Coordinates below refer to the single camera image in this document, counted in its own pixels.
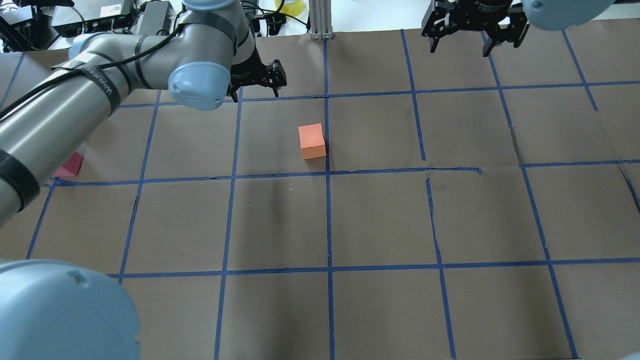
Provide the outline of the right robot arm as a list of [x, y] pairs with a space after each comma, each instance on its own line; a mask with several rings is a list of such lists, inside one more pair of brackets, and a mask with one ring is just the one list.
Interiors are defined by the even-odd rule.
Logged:
[[422, 19], [422, 37], [434, 53], [441, 39], [456, 32], [486, 34], [482, 56], [510, 43], [517, 49], [530, 26], [544, 31], [562, 31], [583, 25], [612, 6], [634, 4], [633, 0], [432, 0]]

